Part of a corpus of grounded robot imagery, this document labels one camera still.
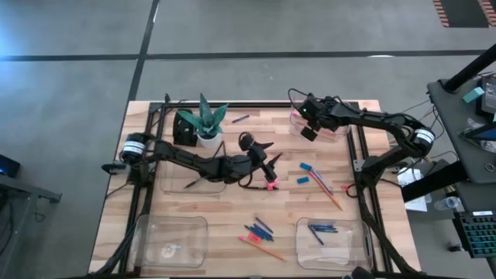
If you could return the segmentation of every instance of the floor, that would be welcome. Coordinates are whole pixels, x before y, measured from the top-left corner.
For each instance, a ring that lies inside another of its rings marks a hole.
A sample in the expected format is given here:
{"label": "floor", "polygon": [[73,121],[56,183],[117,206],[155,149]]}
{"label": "floor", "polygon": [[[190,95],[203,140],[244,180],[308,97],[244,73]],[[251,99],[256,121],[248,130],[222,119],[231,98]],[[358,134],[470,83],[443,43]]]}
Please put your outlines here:
{"label": "floor", "polygon": [[[430,0],[3,0],[0,153],[21,162],[24,181],[64,193],[58,205],[39,201],[46,218],[21,235],[10,277],[86,273],[109,179],[100,165],[115,153],[128,101],[286,99],[295,87],[397,112],[495,35],[443,28]],[[305,51],[321,57],[288,58]],[[192,54],[232,52],[269,57]],[[384,52],[396,57],[367,57]],[[431,154],[450,149],[445,135]],[[427,273],[491,277],[485,260],[446,252],[457,242],[450,221],[415,221],[412,232]]]}

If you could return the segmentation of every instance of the white pot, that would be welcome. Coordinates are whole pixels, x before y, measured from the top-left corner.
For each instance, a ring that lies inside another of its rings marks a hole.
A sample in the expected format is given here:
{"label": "white pot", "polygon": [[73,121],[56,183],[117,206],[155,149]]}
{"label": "white pot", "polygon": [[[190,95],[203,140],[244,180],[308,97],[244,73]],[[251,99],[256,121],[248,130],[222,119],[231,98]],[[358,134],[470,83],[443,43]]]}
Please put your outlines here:
{"label": "white pot", "polygon": [[216,149],[217,147],[219,147],[220,143],[222,142],[222,134],[218,133],[213,138],[207,140],[202,138],[201,136],[198,136],[198,140],[200,141],[203,147]]}

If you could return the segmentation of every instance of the blue pen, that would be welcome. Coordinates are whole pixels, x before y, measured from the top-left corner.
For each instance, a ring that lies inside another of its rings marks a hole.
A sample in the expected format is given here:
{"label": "blue pen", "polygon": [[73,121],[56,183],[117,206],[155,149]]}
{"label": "blue pen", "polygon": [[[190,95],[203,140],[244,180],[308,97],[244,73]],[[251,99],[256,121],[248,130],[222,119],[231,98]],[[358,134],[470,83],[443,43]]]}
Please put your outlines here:
{"label": "blue pen", "polygon": [[250,117],[250,115],[241,116],[241,117],[239,117],[238,119],[234,119],[234,120],[232,121],[232,123],[239,122],[239,121],[241,121],[241,120],[247,119],[248,117]]}
{"label": "blue pen", "polygon": [[255,217],[255,219],[256,219],[256,220],[257,220],[257,221],[258,221],[258,222],[259,222],[259,223],[260,223],[260,224],[261,224],[261,225],[262,225],[265,229],[267,229],[269,232],[274,233],[274,232],[272,231],[272,229],[270,229],[270,228],[269,228],[269,226],[267,226],[264,222],[262,222],[262,220],[260,220],[260,218]]}
{"label": "blue pen", "polygon": [[313,229],[312,226],[308,225],[308,228],[310,229],[310,231],[312,232],[313,236],[315,236],[315,238],[319,241],[319,243],[321,245],[324,245],[324,242],[322,241],[322,239],[320,239],[319,236],[317,236],[317,233],[315,232],[315,230]]}
{"label": "blue pen", "polygon": [[334,229],[333,225],[310,225],[310,226],[319,229]]}
{"label": "blue pen", "polygon": [[260,233],[263,233],[266,237],[272,239],[272,236],[270,235],[270,233],[266,232],[264,229],[262,229],[259,225],[257,224],[253,224],[253,227],[255,230],[258,230]]}
{"label": "blue pen", "polygon": [[316,232],[321,232],[321,233],[338,233],[335,229],[316,229],[314,228]]}
{"label": "blue pen", "polygon": [[258,228],[255,228],[255,227],[250,227],[251,229],[253,229],[253,231],[257,232],[258,234],[260,234],[261,236],[264,237],[264,239],[267,239],[269,241],[274,241],[274,239],[272,238],[272,236],[268,236],[267,234],[265,234],[264,232],[260,231],[260,229]]}
{"label": "blue pen", "polygon": [[260,237],[261,239],[268,240],[266,236],[263,236],[261,233],[257,232],[255,229],[253,229],[247,225],[245,225],[245,228],[248,229],[249,231],[251,231],[252,233],[254,233],[256,236]]}

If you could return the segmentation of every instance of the black desk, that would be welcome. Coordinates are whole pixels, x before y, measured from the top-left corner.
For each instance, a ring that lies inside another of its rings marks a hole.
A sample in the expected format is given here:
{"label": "black desk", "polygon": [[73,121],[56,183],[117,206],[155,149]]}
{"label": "black desk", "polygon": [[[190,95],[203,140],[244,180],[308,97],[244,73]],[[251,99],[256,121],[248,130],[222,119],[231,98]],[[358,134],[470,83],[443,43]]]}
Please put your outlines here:
{"label": "black desk", "polygon": [[[468,118],[479,123],[487,123],[487,119],[475,114],[475,102],[467,104],[462,100],[462,97],[475,87],[476,81],[468,81],[459,88],[459,94],[453,95],[445,92],[439,82],[427,85],[429,97],[439,113],[460,161],[416,181],[418,182],[416,186],[429,192],[429,188],[439,188],[441,182],[445,186],[454,183],[466,211],[493,210],[494,212],[496,210],[494,202],[496,172],[487,171],[484,165],[486,163],[496,164],[496,154],[484,151],[458,135],[459,131],[467,128]],[[437,177],[429,180],[429,177],[433,175]],[[487,258],[487,263],[496,276],[496,258]]]}
{"label": "black desk", "polygon": [[487,124],[485,118],[475,114],[475,102],[467,104],[462,99],[476,86],[476,81],[469,81],[459,89],[460,93],[456,95],[445,92],[439,82],[429,83],[427,88],[431,101],[443,121],[446,133],[470,181],[477,184],[496,183],[496,173],[491,173],[484,168],[486,163],[496,164],[496,154],[482,150],[458,136],[459,131],[467,128],[469,118]]}
{"label": "black desk", "polygon": [[[460,160],[402,188],[401,192],[405,202],[457,182],[496,184],[496,172],[489,172],[484,167],[487,163],[496,164],[496,154],[482,150],[458,135],[460,131],[468,127],[467,120],[469,118],[479,123],[487,123],[487,119],[475,114],[475,102],[467,104],[462,99],[467,92],[476,86],[476,81],[468,81],[460,87],[460,93],[454,95],[446,92],[439,81],[427,84],[429,89],[427,94],[436,107],[439,118],[443,122],[446,133]],[[492,207],[492,204],[487,203],[486,206]]]}

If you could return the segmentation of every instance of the black pen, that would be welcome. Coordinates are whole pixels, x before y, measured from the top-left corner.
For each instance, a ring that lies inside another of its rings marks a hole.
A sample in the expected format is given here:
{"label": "black pen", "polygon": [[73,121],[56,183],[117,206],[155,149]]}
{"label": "black pen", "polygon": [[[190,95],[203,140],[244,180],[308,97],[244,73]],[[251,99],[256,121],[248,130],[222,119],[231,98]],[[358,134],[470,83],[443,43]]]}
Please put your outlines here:
{"label": "black pen", "polygon": [[193,182],[190,182],[188,185],[184,186],[184,189],[187,189],[193,185],[195,185],[198,181],[200,181],[203,177],[200,177],[199,179],[193,181]]}
{"label": "black pen", "polygon": [[241,121],[241,120],[247,119],[248,117],[250,117],[250,115],[241,116],[241,117],[239,117],[238,119],[234,119],[234,120],[232,121],[232,123],[239,122],[239,121]]}

